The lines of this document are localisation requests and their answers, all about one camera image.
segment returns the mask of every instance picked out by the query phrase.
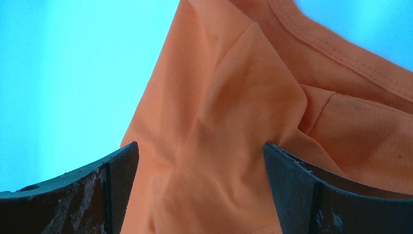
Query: white scuff mark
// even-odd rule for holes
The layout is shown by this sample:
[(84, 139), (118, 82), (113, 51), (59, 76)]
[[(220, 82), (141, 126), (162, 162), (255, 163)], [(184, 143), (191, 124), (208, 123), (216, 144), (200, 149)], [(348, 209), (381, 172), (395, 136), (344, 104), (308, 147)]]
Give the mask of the white scuff mark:
[(340, 216), (336, 215), (334, 212), (333, 212), (333, 223), (334, 223), (334, 226), (336, 226), (340, 232), (343, 232), (343, 220), (341, 220)]
[(67, 211), (75, 195), (75, 189), (67, 195), (55, 207), (55, 216), (50, 223), (44, 228), (41, 234), (60, 234), (62, 232), (64, 221), (67, 217)]
[(94, 193), (94, 186), (96, 182), (96, 174), (93, 174), (91, 178), (86, 179), (83, 187), (83, 198), (76, 212), (70, 215), (73, 230), (77, 231), (82, 221), (83, 214), (90, 206), (92, 196)]

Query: orange fabric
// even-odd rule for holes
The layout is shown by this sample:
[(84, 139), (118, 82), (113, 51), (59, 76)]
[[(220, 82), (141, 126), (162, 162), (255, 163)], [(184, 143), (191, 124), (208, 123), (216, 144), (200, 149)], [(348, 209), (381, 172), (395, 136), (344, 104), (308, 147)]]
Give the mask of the orange fabric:
[(122, 142), (140, 149), (122, 233), (281, 233), (267, 141), (413, 194), (412, 88), (292, 0), (181, 0)]

